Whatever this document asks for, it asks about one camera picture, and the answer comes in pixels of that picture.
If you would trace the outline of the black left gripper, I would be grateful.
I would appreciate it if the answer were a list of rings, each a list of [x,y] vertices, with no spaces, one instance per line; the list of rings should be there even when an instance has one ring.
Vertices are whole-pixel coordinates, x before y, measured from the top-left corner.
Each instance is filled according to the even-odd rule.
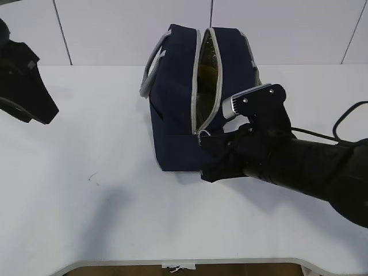
[[[25,123],[47,125],[59,109],[41,78],[39,60],[27,44],[10,39],[1,20],[1,110]]]

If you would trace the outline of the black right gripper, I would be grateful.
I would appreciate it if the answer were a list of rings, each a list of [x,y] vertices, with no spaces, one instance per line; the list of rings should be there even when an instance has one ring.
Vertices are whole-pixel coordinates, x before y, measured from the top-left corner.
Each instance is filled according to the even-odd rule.
[[[238,177],[255,177],[267,167],[273,150],[293,138],[290,119],[284,107],[285,89],[271,84],[249,95],[238,116],[248,122],[238,130],[203,136],[201,147],[213,157],[203,165],[201,178],[207,182]]]

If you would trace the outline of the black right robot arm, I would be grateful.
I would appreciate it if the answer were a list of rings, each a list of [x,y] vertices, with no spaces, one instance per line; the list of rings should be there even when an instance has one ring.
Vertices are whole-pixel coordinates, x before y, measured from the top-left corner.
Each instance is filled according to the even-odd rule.
[[[367,140],[337,134],[323,143],[295,136],[285,89],[265,84],[236,93],[222,107],[225,118],[242,115],[236,131],[202,131],[200,146],[213,158],[201,169],[207,182],[252,177],[328,202],[344,218],[367,227]]]

